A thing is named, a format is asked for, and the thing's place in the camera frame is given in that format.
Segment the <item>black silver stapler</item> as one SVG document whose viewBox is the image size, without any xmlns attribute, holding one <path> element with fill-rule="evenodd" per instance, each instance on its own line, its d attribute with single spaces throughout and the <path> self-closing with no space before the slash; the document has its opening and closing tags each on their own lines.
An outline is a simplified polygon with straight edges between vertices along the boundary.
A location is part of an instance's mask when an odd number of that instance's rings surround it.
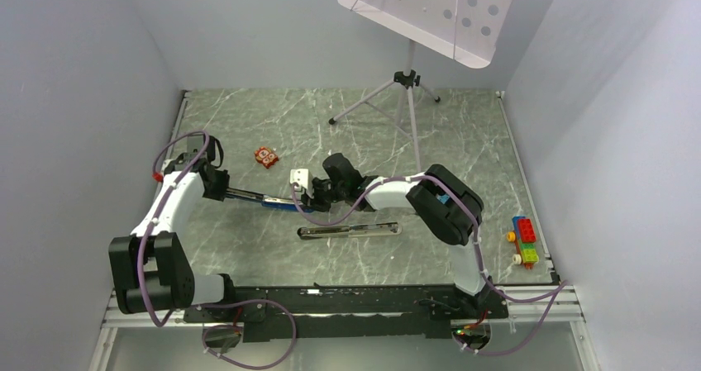
<svg viewBox="0 0 701 371">
<path fill-rule="evenodd" d="M 360 224 L 350 226 L 300 227 L 297 230 L 298 238 L 301 240 L 374 237 L 399 235 L 401 233 L 402 227 L 397 222 Z"/>
</svg>

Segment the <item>blue black stapler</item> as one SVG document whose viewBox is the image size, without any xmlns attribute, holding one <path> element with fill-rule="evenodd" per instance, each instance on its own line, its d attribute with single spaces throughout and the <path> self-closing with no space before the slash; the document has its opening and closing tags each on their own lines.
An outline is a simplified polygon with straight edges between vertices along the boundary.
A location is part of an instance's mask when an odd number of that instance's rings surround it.
<svg viewBox="0 0 701 371">
<path fill-rule="evenodd" d="M 275 197 L 238 188 L 228 188 L 226 191 L 226 197 L 230 199 L 254 202 L 262 207 L 293 212 L 297 211 L 293 199 L 289 197 Z"/>
</svg>

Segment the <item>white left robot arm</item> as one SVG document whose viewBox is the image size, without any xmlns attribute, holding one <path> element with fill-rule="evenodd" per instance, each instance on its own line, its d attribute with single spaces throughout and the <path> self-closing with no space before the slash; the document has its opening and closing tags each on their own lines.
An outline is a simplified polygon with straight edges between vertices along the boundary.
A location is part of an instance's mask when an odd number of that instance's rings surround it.
<svg viewBox="0 0 701 371">
<path fill-rule="evenodd" d="M 204 306 L 216 321 L 227 321 L 238 307 L 231 278 L 194 273 L 178 232 L 200 199 L 225 200 L 230 176 L 214 163 L 223 155 L 217 138 L 194 131 L 184 139 L 186 150 L 154 169 L 161 187 L 145 218 L 108 247 L 117 305 L 124 314 L 150 316 Z"/>
</svg>

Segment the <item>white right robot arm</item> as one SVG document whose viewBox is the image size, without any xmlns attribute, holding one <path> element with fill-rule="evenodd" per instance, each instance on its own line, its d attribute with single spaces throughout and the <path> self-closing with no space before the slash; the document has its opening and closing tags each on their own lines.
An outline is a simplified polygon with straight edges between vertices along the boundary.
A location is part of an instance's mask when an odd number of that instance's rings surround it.
<svg viewBox="0 0 701 371">
<path fill-rule="evenodd" d="M 435 315 L 504 318 L 504 300 L 490 287 L 491 276 L 481 259 L 479 230 L 484 202 L 448 168 L 433 164 L 410 176 L 388 178 L 363 175 L 341 153 L 327 157 L 327 178 L 315 178 L 307 169 L 290 174 L 295 197 L 308 209 L 327 212 L 338 202 L 352 210 L 377 212 L 406 209 L 414 212 L 449 250 L 454 287 L 434 288 L 418 299 Z"/>
</svg>

